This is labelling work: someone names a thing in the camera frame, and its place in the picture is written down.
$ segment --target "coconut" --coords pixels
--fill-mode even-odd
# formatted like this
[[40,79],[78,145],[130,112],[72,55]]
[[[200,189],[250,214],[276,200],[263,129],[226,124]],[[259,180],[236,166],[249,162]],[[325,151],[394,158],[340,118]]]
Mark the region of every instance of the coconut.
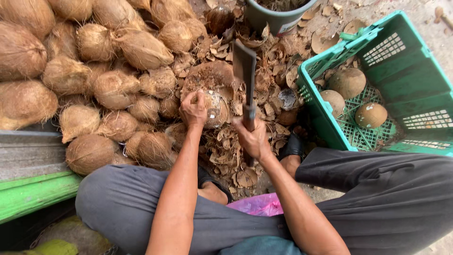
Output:
[[77,30],[77,45],[83,60],[111,61],[115,47],[110,30],[98,24],[88,23]]
[[156,170],[168,170],[173,164],[170,139],[162,132],[142,136],[137,152],[144,164]]
[[321,97],[324,101],[329,102],[330,106],[333,109],[332,115],[334,118],[340,116],[343,113],[343,109],[346,104],[340,93],[336,92],[335,90],[324,90],[319,94],[321,94]]
[[170,95],[160,101],[159,113],[167,119],[179,116],[180,100],[175,95]]
[[70,22],[57,22],[44,41],[44,44],[46,45],[49,60],[54,59],[60,54],[75,60],[79,58],[76,43],[76,28]]
[[44,45],[24,27],[0,21],[0,81],[35,78],[47,62]]
[[0,129],[16,130],[43,123],[57,111],[55,93],[40,81],[0,83]]
[[108,29],[148,29],[140,14],[126,0],[95,0],[93,14],[94,19]]
[[170,20],[184,21],[197,16],[187,0],[153,0],[151,3],[151,16],[160,28]]
[[340,93],[345,100],[359,95],[365,85],[365,75],[357,68],[338,70],[329,79],[329,88]]
[[46,0],[2,0],[0,17],[24,26],[41,41],[55,25],[55,16]]
[[134,93],[139,90],[140,82],[119,70],[101,74],[93,84],[96,100],[105,108],[126,109],[135,101]]
[[60,127],[63,143],[72,141],[81,135],[91,134],[99,128],[101,117],[99,110],[84,105],[73,105],[60,114]]
[[55,13],[65,20],[85,21],[91,17],[95,0],[48,0]]
[[179,20],[167,22],[160,30],[157,39],[176,53],[188,52],[192,47],[192,33],[188,26]]
[[147,95],[166,98],[175,91],[177,79],[168,67],[149,70],[149,74],[139,77],[140,90]]
[[138,121],[128,112],[113,111],[104,115],[97,132],[114,141],[122,142],[135,133],[138,124]]
[[69,144],[66,149],[66,163],[77,174],[88,175],[110,164],[118,149],[118,144],[108,138],[93,134],[83,135]]
[[91,70],[65,55],[52,59],[43,73],[43,83],[58,95],[84,94]]
[[133,67],[148,70],[173,63],[169,49],[152,34],[140,30],[122,29],[116,39],[123,55]]
[[367,103],[357,110],[356,123],[362,128],[377,128],[387,120],[387,110],[378,103]]
[[159,120],[159,102],[152,97],[138,95],[127,111],[136,119],[147,123],[156,123]]

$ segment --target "plastic crate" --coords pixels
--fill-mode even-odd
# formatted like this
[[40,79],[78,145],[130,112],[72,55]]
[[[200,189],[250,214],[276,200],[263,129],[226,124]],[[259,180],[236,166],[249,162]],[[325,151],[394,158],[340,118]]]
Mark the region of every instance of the plastic crate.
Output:
[[[367,85],[360,95],[346,100],[343,114],[335,119],[313,80],[354,55],[361,61]],[[453,87],[404,12],[396,11],[356,39],[303,62],[298,72],[299,92],[312,124],[329,147],[453,156]],[[371,130],[359,127],[355,112],[368,102],[383,103],[392,119]]]

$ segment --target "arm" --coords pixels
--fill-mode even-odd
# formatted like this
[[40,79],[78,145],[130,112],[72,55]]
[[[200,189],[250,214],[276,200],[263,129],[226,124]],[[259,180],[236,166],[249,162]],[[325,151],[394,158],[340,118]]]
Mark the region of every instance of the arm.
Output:
[[272,154],[265,123],[255,120],[253,132],[247,131],[240,119],[232,123],[240,144],[269,174],[297,246],[309,255],[349,255],[334,227]]
[[204,94],[198,92],[198,103],[191,104],[194,95],[187,95],[179,108],[188,131],[160,193],[146,255],[189,253],[197,203],[198,145],[207,118]]

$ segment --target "gray bucket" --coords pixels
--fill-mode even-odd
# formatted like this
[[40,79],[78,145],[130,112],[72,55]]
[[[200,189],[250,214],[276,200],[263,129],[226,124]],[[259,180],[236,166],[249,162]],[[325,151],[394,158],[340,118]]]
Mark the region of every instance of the gray bucket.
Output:
[[262,31],[267,22],[270,32],[277,37],[282,37],[289,34],[297,26],[302,14],[310,9],[316,1],[310,0],[304,6],[292,11],[272,11],[259,5],[254,0],[246,0],[244,15],[255,30]]

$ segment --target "sandal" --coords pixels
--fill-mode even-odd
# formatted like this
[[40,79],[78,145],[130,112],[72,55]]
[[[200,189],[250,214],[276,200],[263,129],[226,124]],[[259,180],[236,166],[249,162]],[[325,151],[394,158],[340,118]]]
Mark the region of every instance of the sandal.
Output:
[[214,183],[214,185],[216,185],[219,190],[226,194],[228,198],[228,204],[233,201],[233,195],[230,193],[230,191],[222,186],[218,181],[214,180],[214,178],[210,176],[203,167],[198,166],[198,188],[201,189],[202,184],[207,181]]

